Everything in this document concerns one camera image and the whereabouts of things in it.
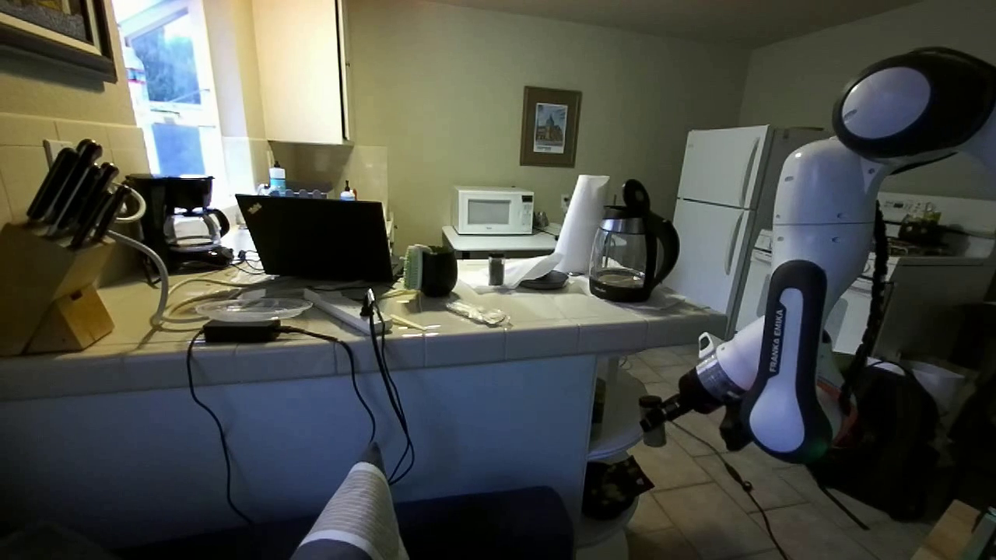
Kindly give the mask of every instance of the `coffee maker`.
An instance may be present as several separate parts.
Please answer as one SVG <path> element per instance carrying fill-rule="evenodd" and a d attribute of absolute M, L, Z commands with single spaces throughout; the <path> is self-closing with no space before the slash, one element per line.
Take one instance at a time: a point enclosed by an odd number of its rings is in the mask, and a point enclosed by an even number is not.
<path fill-rule="evenodd" d="M 140 238 L 172 274 L 218 271 L 231 265 L 220 238 L 231 230 L 213 207 L 213 179 L 133 174 L 128 183 L 147 199 Z"/>

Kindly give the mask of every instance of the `white cabinet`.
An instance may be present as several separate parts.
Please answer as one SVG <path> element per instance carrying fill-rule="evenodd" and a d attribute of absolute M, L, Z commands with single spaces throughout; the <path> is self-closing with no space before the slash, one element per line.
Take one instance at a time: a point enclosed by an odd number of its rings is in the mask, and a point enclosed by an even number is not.
<path fill-rule="evenodd" d="M 347 143 L 343 0 L 252 0 L 266 136 Z"/>

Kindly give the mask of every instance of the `white robot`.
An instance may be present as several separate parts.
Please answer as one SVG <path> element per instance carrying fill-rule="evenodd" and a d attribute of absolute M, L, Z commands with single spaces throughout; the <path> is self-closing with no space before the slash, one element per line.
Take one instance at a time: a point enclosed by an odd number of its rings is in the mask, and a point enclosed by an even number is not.
<path fill-rule="evenodd" d="M 734 406 L 745 442 L 808 463 L 841 431 L 837 366 L 821 325 L 862 274 L 885 179 L 967 152 L 996 172 L 996 69 L 925 47 L 864 69 L 835 106 L 835 136 L 800 148 L 780 167 L 771 217 L 767 314 L 722 342 L 701 339 L 701 364 L 679 394 L 643 403 L 643 431 L 685 412 Z"/>

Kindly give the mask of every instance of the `electric kettle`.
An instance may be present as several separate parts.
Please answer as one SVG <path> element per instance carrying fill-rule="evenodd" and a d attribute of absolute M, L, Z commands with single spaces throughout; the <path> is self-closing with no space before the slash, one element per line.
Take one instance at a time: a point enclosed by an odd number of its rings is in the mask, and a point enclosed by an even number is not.
<path fill-rule="evenodd" d="M 611 302 L 647 302 L 675 267 L 679 249 L 679 230 L 650 212 L 643 183 L 625 180 L 621 207 L 605 208 L 588 290 Z"/>

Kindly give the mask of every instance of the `white refrigerator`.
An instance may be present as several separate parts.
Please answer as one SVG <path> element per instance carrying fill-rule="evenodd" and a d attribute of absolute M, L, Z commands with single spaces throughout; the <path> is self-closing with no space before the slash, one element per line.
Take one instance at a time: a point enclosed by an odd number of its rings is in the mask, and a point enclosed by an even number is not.
<path fill-rule="evenodd" d="M 780 163 L 818 128 L 712 128 L 685 143 L 675 230 L 679 263 L 665 286 L 734 325 L 751 249 L 771 228 Z"/>

